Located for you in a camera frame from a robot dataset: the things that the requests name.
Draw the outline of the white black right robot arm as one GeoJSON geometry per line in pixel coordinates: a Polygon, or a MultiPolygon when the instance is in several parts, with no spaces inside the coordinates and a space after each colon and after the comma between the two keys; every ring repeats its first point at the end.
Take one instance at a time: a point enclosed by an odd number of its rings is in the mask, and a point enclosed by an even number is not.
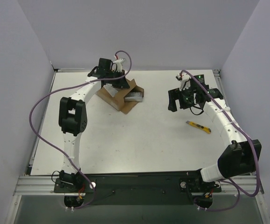
{"type": "Polygon", "coordinates": [[[213,122],[223,140],[225,150],[214,165],[200,170],[204,182],[228,179],[257,172],[262,149],[259,140],[252,140],[238,125],[217,88],[205,83],[204,75],[180,73],[180,86],[168,91],[168,110],[199,107],[213,122]]]}

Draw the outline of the yellow utility knife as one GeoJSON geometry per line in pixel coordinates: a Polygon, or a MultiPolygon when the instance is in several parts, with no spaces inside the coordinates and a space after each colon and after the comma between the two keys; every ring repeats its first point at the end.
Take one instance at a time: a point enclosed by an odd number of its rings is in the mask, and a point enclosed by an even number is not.
{"type": "Polygon", "coordinates": [[[186,123],[194,128],[197,128],[197,129],[200,129],[200,130],[203,130],[204,132],[206,132],[207,134],[211,134],[211,129],[206,127],[206,126],[202,126],[202,125],[199,125],[197,123],[194,123],[192,121],[186,121],[186,123]]]}

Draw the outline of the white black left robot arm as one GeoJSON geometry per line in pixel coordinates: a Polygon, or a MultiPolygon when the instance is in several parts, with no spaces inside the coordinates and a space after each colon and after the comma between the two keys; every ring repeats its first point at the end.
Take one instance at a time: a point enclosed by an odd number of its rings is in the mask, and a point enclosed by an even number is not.
{"type": "Polygon", "coordinates": [[[60,181],[65,182],[64,186],[71,192],[76,192],[81,187],[81,180],[78,178],[78,171],[81,170],[79,147],[82,132],[88,123],[86,105],[104,85],[118,89],[130,87],[122,66],[124,62],[124,58],[116,57],[115,61],[100,58],[98,66],[89,72],[87,84],[60,100],[58,124],[63,133],[64,152],[67,154],[60,171],[60,181]]]}

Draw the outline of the aluminium front rail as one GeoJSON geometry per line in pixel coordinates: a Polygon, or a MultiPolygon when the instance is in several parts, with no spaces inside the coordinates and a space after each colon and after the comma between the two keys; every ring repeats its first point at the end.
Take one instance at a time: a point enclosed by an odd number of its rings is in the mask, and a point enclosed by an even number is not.
{"type": "MultiPolygon", "coordinates": [[[[232,180],[250,194],[256,189],[255,175],[240,175],[232,177],[232,180]]],[[[56,195],[53,192],[54,185],[50,176],[21,176],[16,184],[14,196],[56,195]]]]}

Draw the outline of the grey packaged product box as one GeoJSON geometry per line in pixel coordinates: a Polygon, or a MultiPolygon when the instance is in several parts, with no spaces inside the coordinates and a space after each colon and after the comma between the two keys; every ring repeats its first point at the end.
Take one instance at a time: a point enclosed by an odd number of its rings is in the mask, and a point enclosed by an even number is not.
{"type": "Polygon", "coordinates": [[[142,92],[129,92],[124,97],[125,102],[142,102],[143,101],[143,93],[142,92]]]}

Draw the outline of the brown cardboard express box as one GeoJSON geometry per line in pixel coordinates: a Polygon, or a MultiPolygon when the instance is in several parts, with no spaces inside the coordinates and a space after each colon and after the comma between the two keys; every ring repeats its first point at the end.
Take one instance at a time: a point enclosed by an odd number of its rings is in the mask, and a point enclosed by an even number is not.
{"type": "Polygon", "coordinates": [[[141,92],[144,97],[144,89],[137,85],[135,79],[126,80],[129,84],[129,89],[119,89],[115,96],[111,96],[111,94],[104,88],[100,89],[96,95],[100,97],[104,102],[112,106],[119,112],[124,114],[128,114],[133,107],[138,104],[138,101],[125,101],[125,96],[130,92],[141,92]]]}

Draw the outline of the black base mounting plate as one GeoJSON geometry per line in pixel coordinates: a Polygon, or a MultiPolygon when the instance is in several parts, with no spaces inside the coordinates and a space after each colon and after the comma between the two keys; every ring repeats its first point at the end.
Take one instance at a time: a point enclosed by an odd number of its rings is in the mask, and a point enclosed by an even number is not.
{"type": "Polygon", "coordinates": [[[64,194],[67,207],[81,205],[191,205],[195,197],[210,206],[220,193],[218,181],[204,182],[199,171],[61,174],[54,193],[64,194]]]}

